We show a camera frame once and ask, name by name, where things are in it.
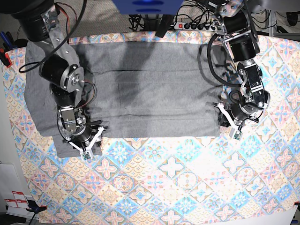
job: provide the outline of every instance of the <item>red label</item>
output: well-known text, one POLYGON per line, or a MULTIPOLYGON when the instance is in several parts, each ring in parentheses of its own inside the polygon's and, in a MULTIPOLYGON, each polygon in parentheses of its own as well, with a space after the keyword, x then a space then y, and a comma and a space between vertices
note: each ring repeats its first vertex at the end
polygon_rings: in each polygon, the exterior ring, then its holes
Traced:
POLYGON ((13 191, 13 194, 16 194, 16 195, 23 195, 23 192, 13 191))
POLYGON ((17 203, 27 203, 25 200, 16 200, 17 203))
POLYGON ((6 202, 15 203, 15 199, 4 199, 6 202))

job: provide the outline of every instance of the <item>gray towel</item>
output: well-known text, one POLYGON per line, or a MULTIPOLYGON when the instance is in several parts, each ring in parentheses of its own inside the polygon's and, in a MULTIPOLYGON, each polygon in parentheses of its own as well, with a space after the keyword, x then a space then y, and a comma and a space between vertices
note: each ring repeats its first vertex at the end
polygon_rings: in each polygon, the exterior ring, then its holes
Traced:
MULTIPOLYGON (((218 136, 218 110, 222 86, 210 73, 205 45, 124 42, 73 45, 85 78, 95 83, 97 97, 86 111, 109 129, 103 136, 177 137, 218 136)), ((42 49, 28 43, 26 63, 41 60, 42 49)), ((216 72, 225 72, 226 53, 213 47, 216 72)), ((89 98, 91 87, 85 84, 89 98)), ((79 156, 63 144, 57 130, 57 107, 49 82, 38 69, 27 73, 25 101, 37 130, 53 136, 60 158, 79 156)))

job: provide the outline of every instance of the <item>patterned tablecloth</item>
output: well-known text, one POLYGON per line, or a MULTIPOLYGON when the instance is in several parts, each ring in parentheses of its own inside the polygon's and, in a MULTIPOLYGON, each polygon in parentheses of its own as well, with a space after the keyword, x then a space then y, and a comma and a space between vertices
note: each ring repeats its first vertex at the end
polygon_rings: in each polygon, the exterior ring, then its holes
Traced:
MULTIPOLYGON (((71 44, 124 41, 206 44, 209 32, 107 34, 71 44)), ((259 217, 293 208, 300 199, 300 45, 260 36, 256 62, 271 94, 258 124, 240 142, 227 128, 212 137, 108 139, 103 156, 58 158, 51 137, 36 130, 18 73, 25 48, 1 66, 9 119, 27 185, 42 223, 203 224, 259 217)))

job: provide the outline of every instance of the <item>red clip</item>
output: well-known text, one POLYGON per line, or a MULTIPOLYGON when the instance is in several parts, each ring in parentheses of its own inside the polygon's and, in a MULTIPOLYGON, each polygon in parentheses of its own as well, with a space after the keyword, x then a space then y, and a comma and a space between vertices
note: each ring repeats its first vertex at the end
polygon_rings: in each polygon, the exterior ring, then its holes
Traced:
POLYGON ((13 63, 11 62, 10 57, 7 53, 5 53, 5 58, 7 58, 7 60, 9 61, 9 65, 6 66, 6 68, 10 68, 13 63))
POLYGON ((10 68, 13 64, 9 58, 9 55, 7 53, 4 53, 3 48, 0 48, 0 60, 7 68, 10 68))

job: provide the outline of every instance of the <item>wire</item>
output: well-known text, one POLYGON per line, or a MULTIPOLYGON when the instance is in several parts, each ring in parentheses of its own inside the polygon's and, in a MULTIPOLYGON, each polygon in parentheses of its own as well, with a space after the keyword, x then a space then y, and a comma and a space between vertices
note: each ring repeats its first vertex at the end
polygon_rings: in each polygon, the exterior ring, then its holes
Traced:
POLYGON ((254 23, 258 28, 260 28, 260 29, 268 29, 268 28, 271 28, 271 27, 275 27, 275 26, 277 25, 277 21, 275 22, 274 25, 269 26, 269 27, 260 27, 260 26, 258 26, 254 21, 253 21, 253 23, 254 23))
POLYGON ((141 15, 129 15, 128 20, 131 24, 131 27, 129 27, 129 29, 131 29, 132 31, 137 31, 139 26, 144 28, 144 25, 140 23, 141 19, 141 15))
POLYGON ((209 13, 208 10, 206 10, 206 11, 204 11, 203 14, 201 15, 201 18, 199 19, 199 21, 198 21, 198 23, 197 23, 197 26, 200 24, 200 22, 201 22, 201 20, 202 20, 202 17, 203 17, 204 15, 205 15, 205 17, 206 17, 206 20, 205 20, 205 22, 202 23, 202 24, 203 24, 203 26, 206 25, 206 24, 208 24, 208 20, 209 20, 209 18, 210 18, 210 13, 209 13))
POLYGON ((207 45, 207 61, 208 61, 208 65, 210 67, 210 72, 212 73, 212 75, 214 76, 214 78, 216 80, 218 80, 220 83, 222 83, 223 85, 226 85, 226 86, 229 86, 229 87, 233 87, 233 88, 239 88, 239 87, 241 87, 240 83, 239 84, 229 83, 229 82, 223 80, 221 77, 219 77, 216 74, 215 70, 214 70, 214 67, 212 65, 212 60, 211 60, 211 46, 212 46, 212 43, 214 42, 214 40, 216 40, 218 36, 220 36, 220 35, 219 34, 214 34, 211 37, 211 39, 210 39, 210 41, 209 41, 209 43, 207 45))
POLYGON ((18 29, 18 31, 17 31, 17 39, 16 39, 16 40, 19 39, 19 33, 20 33, 20 30, 21 30, 21 26, 19 27, 19 29, 18 29))
POLYGON ((283 18, 288 19, 288 20, 290 20, 290 21, 293 21, 293 22, 300 22, 299 20, 292 20, 292 19, 289 19, 289 18, 285 17, 284 15, 281 15, 279 12, 276 12, 276 13, 277 13, 278 15, 282 16, 283 18))
POLYGON ((206 15, 206 11, 202 12, 201 15, 199 15, 199 16, 197 16, 195 19, 193 19, 191 23, 195 23, 195 22, 197 21, 198 18, 200 18, 200 19, 199 19, 199 22, 200 22, 200 21, 202 20, 202 18, 203 18, 204 15, 206 15))
POLYGON ((242 105, 242 94, 241 94, 241 92, 239 91, 239 90, 233 90, 233 91, 231 91, 230 93, 229 93, 229 99, 233 102, 233 103, 235 103, 235 104, 241 104, 242 105), (236 100, 234 97, 233 97, 233 95, 234 94, 238 94, 239 95, 239 100, 236 100))
POLYGON ((259 115, 259 117, 257 117, 257 118, 259 119, 262 115, 263 115, 263 111, 262 111, 262 113, 259 115))
POLYGON ((61 12, 63 15, 65 15, 65 17, 67 18, 67 21, 66 21, 66 34, 68 34, 68 33, 69 33, 68 27, 69 27, 69 30, 71 30, 71 22, 70 22, 70 18, 69 18, 68 14, 66 13, 66 11, 64 10, 63 7, 61 7, 61 6, 59 6, 59 5, 57 5, 57 7, 60 9, 60 12, 61 12))
POLYGON ((93 88, 93 96, 92 96, 92 98, 91 98, 89 101, 87 101, 87 102, 84 103, 83 105, 79 106, 79 107, 81 107, 81 108, 87 106, 87 105, 88 105, 89 103, 91 103, 91 102, 96 98, 96 96, 97 96, 97 88, 96 88, 95 84, 92 83, 92 82, 88 82, 88 81, 84 81, 84 83, 88 83, 89 85, 92 86, 92 88, 93 88))
POLYGON ((76 19, 76 21, 77 21, 77 13, 76 13, 76 11, 73 9, 72 6, 70 6, 70 5, 66 4, 66 3, 62 3, 62 2, 56 2, 55 4, 60 4, 60 5, 64 5, 64 6, 69 7, 69 8, 74 12, 75 19, 76 19))
POLYGON ((34 213, 34 214, 33 214, 33 217, 31 218, 31 220, 30 220, 30 222, 29 222, 29 224, 28 224, 28 225, 30 225, 30 224, 32 223, 32 221, 33 221, 33 218, 35 217, 35 215, 36 215, 36 213, 34 213))
POLYGON ((255 20, 256 20, 257 22, 259 22, 259 23, 265 23, 265 22, 269 19, 270 15, 271 15, 271 11, 269 11, 269 14, 268 14, 267 18, 266 18, 264 21, 259 21, 259 20, 257 20, 257 19, 254 18, 254 17, 252 17, 252 19, 255 19, 255 20))
POLYGON ((191 21, 193 21, 193 19, 192 19, 189 15, 187 15, 187 14, 179 14, 179 11, 180 11, 181 8, 183 8, 183 7, 196 7, 196 8, 198 8, 198 9, 202 10, 202 13, 204 13, 205 11, 209 11, 209 10, 205 10, 204 7, 201 6, 201 5, 199 5, 199 4, 190 4, 190 5, 183 5, 183 6, 180 6, 180 8, 178 9, 177 14, 176 14, 176 16, 175 16, 175 23, 174 23, 174 25, 173 25, 172 28, 174 28, 175 25, 177 24, 178 16, 180 16, 180 15, 184 15, 184 16, 188 17, 191 21))
POLYGON ((47 56, 45 56, 45 58, 43 58, 40 62, 35 62, 35 63, 36 63, 35 66, 30 67, 30 68, 28 68, 28 69, 26 69, 26 70, 21 70, 21 69, 23 69, 24 67, 30 65, 29 63, 26 63, 26 64, 24 64, 23 66, 21 66, 21 67, 19 68, 19 72, 20 72, 20 73, 26 73, 26 72, 29 72, 29 71, 31 71, 31 70, 33 70, 33 69, 39 67, 42 63, 44 63, 45 61, 47 61, 47 60, 48 60, 48 59, 49 59, 49 58, 50 58, 50 57, 51 57, 51 56, 52 56, 52 55, 53 55, 60 47, 62 47, 62 45, 63 45, 63 44, 69 39, 69 37, 74 33, 74 31, 76 30, 78 24, 80 23, 80 21, 81 21, 81 19, 82 19, 82 17, 83 17, 85 8, 86 8, 86 4, 87 4, 87 0, 83 0, 82 9, 81 9, 81 12, 80 12, 80 14, 79 14, 79 16, 78 16, 78 20, 77 20, 77 22, 75 23, 74 27, 71 29, 70 33, 67 34, 67 36, 65 37, 65 39, 63 39, 63 40, 61 41, 61 43, 60 43, 54 50, 52 50, 47 56))

